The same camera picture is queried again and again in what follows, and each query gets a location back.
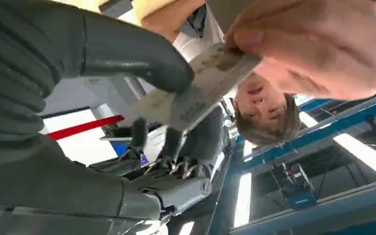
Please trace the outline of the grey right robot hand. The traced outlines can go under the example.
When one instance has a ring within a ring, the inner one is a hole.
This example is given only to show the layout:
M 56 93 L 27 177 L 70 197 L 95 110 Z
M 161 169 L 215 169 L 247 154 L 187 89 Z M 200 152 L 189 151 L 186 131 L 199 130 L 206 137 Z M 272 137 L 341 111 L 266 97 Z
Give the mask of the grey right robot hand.
M 160 168 L 131 182 L 147 125 L 117 160 L 84 166 L 42 135 L 39 113 L 63 79 L 142 78 L 180 94 L 193 71 L 160 35 L 51 1 L 0 0 L 0 235 L 133 235 L 212 194 L 224 143 L 219 107 L 189 134 L 168 130 Z

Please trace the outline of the person's hand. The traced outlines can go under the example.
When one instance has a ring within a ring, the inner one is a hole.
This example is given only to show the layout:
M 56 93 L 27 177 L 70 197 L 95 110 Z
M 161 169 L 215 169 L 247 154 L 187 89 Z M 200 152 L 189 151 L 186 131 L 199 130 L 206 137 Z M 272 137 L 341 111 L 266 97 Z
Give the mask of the person's hand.
M 285 93 L 340 100 L 376 94 L 374 0 L 256 0 L 226 43 L 259 56 L 256 73 Z

